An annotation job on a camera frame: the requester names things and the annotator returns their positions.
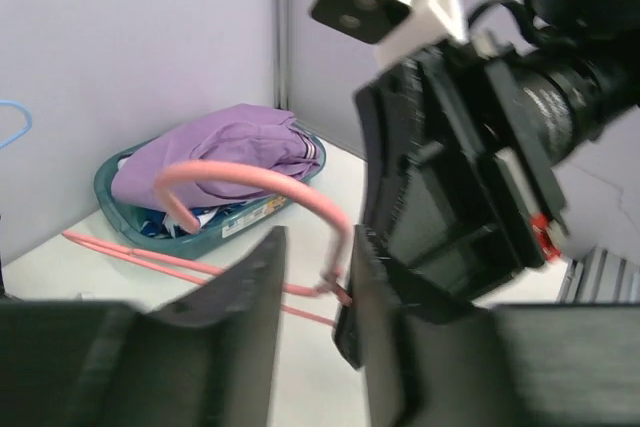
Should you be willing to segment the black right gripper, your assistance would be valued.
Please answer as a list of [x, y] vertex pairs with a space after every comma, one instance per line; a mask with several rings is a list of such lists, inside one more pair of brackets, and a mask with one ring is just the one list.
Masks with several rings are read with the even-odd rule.
[[354, 95], [364, 139], [360, 225], [400, 264], [478, 298], [559, 252], [565, 197], [515, 59], [443, 41]]

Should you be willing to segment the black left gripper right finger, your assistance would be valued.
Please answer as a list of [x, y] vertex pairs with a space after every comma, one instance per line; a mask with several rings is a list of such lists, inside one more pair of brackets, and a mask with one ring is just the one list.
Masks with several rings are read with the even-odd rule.
[[460, 301], [354, 235], [353, 301], [374, 426], [635, 426], [633, 304]]

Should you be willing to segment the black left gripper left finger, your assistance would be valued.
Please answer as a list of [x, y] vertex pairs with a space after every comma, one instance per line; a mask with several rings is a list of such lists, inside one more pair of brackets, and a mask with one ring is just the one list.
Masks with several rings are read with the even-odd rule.
[[5, 426], [264, 426], [287, 233], [151, 312], [125, 301], [5, 300]]

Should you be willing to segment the purple trousers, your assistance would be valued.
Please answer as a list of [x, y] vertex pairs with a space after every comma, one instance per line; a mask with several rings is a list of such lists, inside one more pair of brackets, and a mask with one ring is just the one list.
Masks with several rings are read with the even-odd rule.
[[294, 122], [288, 111], [250, 104], [206, 114], [136, 150], [119, 167], [111, 194], [122, 203], [160, 211], [156, 177], [189, 160], [241, 163], [301, 180], [319, 169], [319, 148]]

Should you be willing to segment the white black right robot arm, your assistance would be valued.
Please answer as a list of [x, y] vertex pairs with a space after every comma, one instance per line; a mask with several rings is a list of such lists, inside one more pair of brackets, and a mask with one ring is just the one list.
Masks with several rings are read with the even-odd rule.
[[554, 168], [639, 101], [639, 0], [486, 0], [387, 35], [355, 96], [367, 186], [348, 290], [367, 274], [441, 318], [559, 255]]

